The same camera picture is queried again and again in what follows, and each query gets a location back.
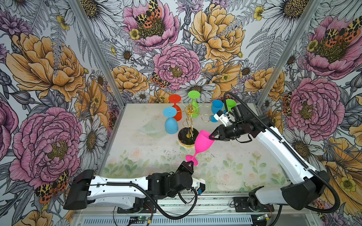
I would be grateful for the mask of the green circuit board right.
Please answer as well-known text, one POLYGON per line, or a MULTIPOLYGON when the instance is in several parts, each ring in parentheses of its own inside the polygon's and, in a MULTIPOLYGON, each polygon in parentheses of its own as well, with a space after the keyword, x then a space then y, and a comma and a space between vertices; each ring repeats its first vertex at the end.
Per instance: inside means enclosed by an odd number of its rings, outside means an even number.
POLYGON ((267 221, 269 220, 269 215, 268 214, 263 214, 263 215, 253 215, 253 220, 255 221, 267 221))

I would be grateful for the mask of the pink wine glass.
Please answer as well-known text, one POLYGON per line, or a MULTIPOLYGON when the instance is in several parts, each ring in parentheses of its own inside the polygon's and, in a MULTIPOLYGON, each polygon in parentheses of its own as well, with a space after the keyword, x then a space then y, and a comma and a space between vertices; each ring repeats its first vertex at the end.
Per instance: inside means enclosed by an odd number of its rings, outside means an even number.
POLYGON ((196 140, 195 140, 195 153, 194 155, 186 155, 185 159, 186 162, 193 161, 194 166, 199 164, 196 156, 200 153, 207 151, 215 142, 215 140, 210 140, 209 137, 210 133, 207 131, 200 131, 196 140))

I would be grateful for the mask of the green circuit board left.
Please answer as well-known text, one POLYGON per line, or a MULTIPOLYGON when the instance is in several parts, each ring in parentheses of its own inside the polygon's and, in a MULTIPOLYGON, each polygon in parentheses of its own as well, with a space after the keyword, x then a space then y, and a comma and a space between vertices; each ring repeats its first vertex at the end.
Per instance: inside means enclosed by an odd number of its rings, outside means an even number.
POLYGON ((129 224, 143 224, 150 220, 150 216, 133 216, 130 217, 129 224))

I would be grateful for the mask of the red wine glass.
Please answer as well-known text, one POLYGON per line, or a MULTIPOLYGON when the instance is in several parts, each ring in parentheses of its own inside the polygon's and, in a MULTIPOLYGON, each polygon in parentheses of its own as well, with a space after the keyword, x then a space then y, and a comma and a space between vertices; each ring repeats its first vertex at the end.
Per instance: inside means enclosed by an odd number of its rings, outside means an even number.
POLYGON ((181 100, 182 98, 176 94, 173 94, 169 97, 169 102, 173 104, 173 108, 175 108, 177 111, 177 114, 174 116, 174 119, 176 119, 177 121, 180 121, 182 119, 182 110, 177 105, 178 103, 180 103, 181 100))

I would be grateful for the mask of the green wine glass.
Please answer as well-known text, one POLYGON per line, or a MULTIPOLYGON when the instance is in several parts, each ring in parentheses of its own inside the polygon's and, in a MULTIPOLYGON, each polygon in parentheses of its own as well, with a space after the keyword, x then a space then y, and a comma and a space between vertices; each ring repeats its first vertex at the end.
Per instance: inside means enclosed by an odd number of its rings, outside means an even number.
POLYGON ((233 99, 226 99, 227 111, 232 112, 232 108, 237 105, 237 102, 233 99))
POLYGON ((193 111, 192 117, 196 118, 199 116, 199 104, 197 103, 197 99, 200 98, 200 92, 196 90, 192 90, 188 92, 188 97, 192 100, 191 109, 193 111))

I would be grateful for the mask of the green circuit board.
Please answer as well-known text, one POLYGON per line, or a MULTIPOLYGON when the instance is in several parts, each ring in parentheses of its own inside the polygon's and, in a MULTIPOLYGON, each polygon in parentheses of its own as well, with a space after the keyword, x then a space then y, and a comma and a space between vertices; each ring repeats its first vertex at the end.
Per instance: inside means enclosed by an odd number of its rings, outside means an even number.
POLYGON ((150 220, 150 216, 133 216, 130 217, 129 224, 143 224, 150 220))
POLYGON ((269 220, 269 215, 268 214, 263 214, 263 215, 253 215, 253 220, 255 221, 267 221, 269 220))

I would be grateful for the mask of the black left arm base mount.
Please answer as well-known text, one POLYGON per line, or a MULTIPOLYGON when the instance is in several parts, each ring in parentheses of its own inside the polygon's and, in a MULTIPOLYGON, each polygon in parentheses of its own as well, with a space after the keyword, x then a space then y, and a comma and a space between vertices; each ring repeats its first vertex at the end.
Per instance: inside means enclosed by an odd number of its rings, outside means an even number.
POLYGON ((122 208, 117 209, 118 214, 130 214, 130 213, 156 213, 155 205, 150 201, 149 198, 135 198, 135 203, 131 209, 124 210, 122 208))

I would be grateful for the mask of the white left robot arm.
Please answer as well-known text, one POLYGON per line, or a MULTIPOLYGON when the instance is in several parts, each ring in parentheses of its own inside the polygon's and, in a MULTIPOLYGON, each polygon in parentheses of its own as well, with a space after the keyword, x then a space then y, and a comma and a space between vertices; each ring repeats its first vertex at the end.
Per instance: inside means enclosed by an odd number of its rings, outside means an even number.
POLYGON ((175 197, 192 188, 199 195, 205 190, 205 181, 192 174, 193 162, 182 162, 175 173, 153 173, 134 179, 112 179, 85 170, 72 180, 63 208, 83 210, 91 204, 114 205, 126 211, 137 208, 144 199, 175 197))

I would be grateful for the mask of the silver aluminium corner post left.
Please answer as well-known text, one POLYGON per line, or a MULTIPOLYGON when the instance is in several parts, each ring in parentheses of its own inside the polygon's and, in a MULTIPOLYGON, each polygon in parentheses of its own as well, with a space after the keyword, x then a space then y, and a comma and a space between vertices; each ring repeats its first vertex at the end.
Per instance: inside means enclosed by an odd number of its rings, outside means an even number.
POLYGON ((97 61, 100 65, 101 70, 103 71, 107 81, 109 82, 110 88, 112 89, 113 94, 114 94, 121 110, 124 110, 126 103, 119 91, 119 88, 115 82, 115 79, 113 78, 111 69, 108 66, 108 63, 104 57, 104 54, 102 53, 102 50, 97 41, 97 37, 92 30, 93 26, 88 22, 88 19, 86 18, 86 14, 79 1, 70 1, 69 4, 75 14, 75 18, 77 19, 79 25, 82 28, 82 32, 84 33, 85 37, 87 38, 87 41, 88 41, 90 47, 92 48, 92 51, 93 51, 95 57, 97 58, 97 61))

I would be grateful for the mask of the blue wine glass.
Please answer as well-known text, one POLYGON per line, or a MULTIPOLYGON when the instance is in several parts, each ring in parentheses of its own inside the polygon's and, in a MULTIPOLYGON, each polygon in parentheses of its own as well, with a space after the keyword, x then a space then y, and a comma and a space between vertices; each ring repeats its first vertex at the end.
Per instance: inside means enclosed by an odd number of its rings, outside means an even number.
POLYGON ((216 113, 218 113, 218 111, 222 111, 224 107, 224 104, 222 101, 220 100, 213 100, 212 101, 212 106, 211 106, 211 111, 212 111, 212 115, 210 116, 210 121, 211 122, 217 122, 217 119, 214 118, 214 115, 216 113))
POLYGON ((178 122, 174 118, 177 110, 174 107, 167 107, 163 110, 163 115, 167 118, 165 122, 165 131, 168 134, 176 134, 178 132, 178 122))

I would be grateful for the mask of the silver aluminium corner post right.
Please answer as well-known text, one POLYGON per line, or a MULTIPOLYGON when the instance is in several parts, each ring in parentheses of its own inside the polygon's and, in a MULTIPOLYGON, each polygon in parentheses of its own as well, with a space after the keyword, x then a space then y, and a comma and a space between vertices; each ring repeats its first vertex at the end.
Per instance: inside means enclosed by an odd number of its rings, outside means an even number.
POLYGON ((282 69, 288 59, 288 57, 292 53, 292 48, 296 46, 297 42, 299 41, 300 37, 302 36, 306 27, 310 24, 313 15, 317 11, 318 6, 320 5, 320 0, 313 0, 309 1, 299 23, 294 32, 291 33, 290 39, 286 44, 286 47, 283 49, 281 57, 279 58, 277 64, 275 65, 271 76, 266 83, 261 95, 258 98, 257 106, 260 107, 261 104, 264 102, 266 97, 269 95, 273 85, 275 84, 276 80, 278 79, 282 69))

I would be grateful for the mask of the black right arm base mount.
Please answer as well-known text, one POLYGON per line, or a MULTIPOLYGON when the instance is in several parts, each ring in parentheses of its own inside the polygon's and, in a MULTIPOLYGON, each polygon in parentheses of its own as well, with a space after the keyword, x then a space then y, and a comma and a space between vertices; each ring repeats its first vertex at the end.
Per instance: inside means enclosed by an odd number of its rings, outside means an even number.
POLYGON ((261 206, 252 208, 248 201, 248 197, 246 197, 246 196, 233 197, 229 206, 231 208, 234 208, 236 212, 271 212, 271 213, 273 213, 275 211, 273 205, 261 205, 261 206))

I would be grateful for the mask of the silver aluminium corner post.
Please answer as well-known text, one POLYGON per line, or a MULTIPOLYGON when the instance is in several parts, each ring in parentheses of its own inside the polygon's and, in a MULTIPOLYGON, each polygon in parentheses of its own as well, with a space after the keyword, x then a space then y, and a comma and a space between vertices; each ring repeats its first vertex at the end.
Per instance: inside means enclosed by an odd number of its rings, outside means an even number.
POLYGON ((260 107, 261 104, 264 102, 266 97, 269 95, 273 85, 275 84, 276 80, 278 79, 282 69, 288 59, 288 57, 292 53, 292 48, 296 46, 297 42, 299 41, 300 37, 302 36, 306 27, 310 24, 313 15, 317 11, 318 6, 320 5, 320 0, 313 0, 309 1, 299 23, 294 32, 291 33, 290 39, 286 44, 286 47, 283 49, 281 57, 279 58, 277 64, 275 65, 271 76, 266 83, 261 95, 258 98, 257 106, 260 107))
POLYGON ((115 79, 113 78, 111 69, 108 66, 108 63, 104 57, 104 54, 102 53, 102 50, 97 41, 97 37, 92 30, 93 26, 88 22, 88 19, 86 18, 86 14, 79 1, 70 1, 69 4, 75 14, 75 18, 77 19, 79 25, 82 28, 82 32, 84 33, 85 37, 87 38, 87 41, 88 41, 90 47, 92 48, 92 51, 93 51, 95 57, 97 58, 97 61, 100 65, 101 70, 103 71, 107 81, 109 82, 110 88, 112 89, 113 94, 114 94, 121 110, 124 110, 126 103, 119 91, 119 88, 115 82, 115 79))

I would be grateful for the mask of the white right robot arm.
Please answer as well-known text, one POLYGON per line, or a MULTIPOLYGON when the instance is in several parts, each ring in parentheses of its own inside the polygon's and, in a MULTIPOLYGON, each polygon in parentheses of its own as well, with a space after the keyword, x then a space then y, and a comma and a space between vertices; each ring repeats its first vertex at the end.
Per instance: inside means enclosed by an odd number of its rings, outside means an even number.
POLYGON ((231 112, 219 110, 214 118, 222 124, 209 135, 211 140, 236 140, 247 134, 263 145, 284 170, 289 184, 275 188, 260 186, 248 194, 249 208, 258 211, 263 205, 288 205, 295 210, 310 209, 318 199, 330 177, 318 171, 295 151, 266 115, 256 115, 245 104, 232 108, 231 112))

